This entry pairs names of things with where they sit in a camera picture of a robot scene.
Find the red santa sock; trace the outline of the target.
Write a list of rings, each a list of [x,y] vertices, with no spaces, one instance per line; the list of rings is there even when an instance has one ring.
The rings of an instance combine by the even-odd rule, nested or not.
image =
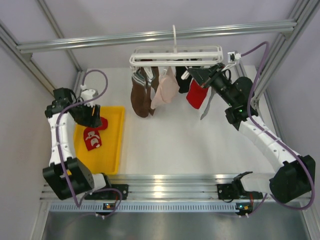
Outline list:
[[[193,108],[198,110],[204,102],[208,90],[208,88],[200,87],[198,83],[193,79],[191,81],[189,91],[186,95],[186,100]]]
[[[86,127],[83,131],[83,140],[88,151],[92,151],[102,146],[100,132],[108,128],[108,120],[100,118],[102,125],[96,128]]]

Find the white plastic clip hanger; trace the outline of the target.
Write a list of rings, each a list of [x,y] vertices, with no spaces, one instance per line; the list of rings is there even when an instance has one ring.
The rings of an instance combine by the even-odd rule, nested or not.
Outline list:
[[[129,58],[130,68],[136,72],[144,68],[148,77],[152,77],[151,67],[196,66],[206,67],[221,63],[224,59],[222,47],[219,45],[187,46],[177,45],[176,26],[173,29],[173,45],[171,46],[140,46],[137,47]]]

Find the grey sock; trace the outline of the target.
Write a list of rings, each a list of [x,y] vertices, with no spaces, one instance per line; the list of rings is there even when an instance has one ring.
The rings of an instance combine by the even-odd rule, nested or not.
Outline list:
[[[210,107],[211,107],[212,99],[213,99],[213,97],[214,97],[215,94],[216,94],[216,91],[214,90],[213,87],[211,87],[211,89],[210,89],[210,96],[209,96],[207,105],[206,105],[206,107],[205,107],[205,109],[204,109],[204,112],[203,112],[202,115],[200,116],[200,120],[203,120],[203,119],[207,116],[207,114],[208,114],[208,112],[209,112],[209,110],[210,110]]]

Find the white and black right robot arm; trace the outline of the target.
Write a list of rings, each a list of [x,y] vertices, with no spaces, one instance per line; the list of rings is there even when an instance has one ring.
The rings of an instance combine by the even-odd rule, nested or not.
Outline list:
[[[229,124],[247,137],[273,168],[272,173],[247,171],[237,175],[232,181],[233,196],[243,199],[250,193],[265,193],[281,204],[306,193],[311,193],[313,199],[315,160],[293,151],[265,126],[258,112],[248,104],[253,95],[252,80],[242,76],[231,81],[221,63],[210,68],[190,67],[187,71],[198,86],[212,88],[228,104],[225,116]]]

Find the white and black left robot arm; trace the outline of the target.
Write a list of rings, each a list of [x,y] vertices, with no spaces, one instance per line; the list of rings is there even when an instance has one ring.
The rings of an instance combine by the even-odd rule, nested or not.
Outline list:
[[[51,157],[42,175],[60,200],[89,191],[103,199],[113,194],[113,186],[104,173],[93,174],[76,156],[74,132],[77,125],[97,128],[103,125],[100,105],[87,103],[98,96],[95,89],[85,89],[80,101],[69,88],[53,91],[54,101],[44,114],[51,131]]]

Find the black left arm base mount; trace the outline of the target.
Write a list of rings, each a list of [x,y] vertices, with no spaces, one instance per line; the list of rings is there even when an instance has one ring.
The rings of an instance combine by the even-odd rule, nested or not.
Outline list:
[[[87,195],[85,200],[126,200],[129,193],[128,184],[113,184],[112,188],[102,188]]]

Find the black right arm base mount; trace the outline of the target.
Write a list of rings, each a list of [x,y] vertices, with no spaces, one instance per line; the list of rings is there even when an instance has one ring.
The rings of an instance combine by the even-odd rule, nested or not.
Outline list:
[[[257,191],[245,191],[232,183],[217,184],[218,199],[228,202],[233,200],[262,200],[264,195]]]

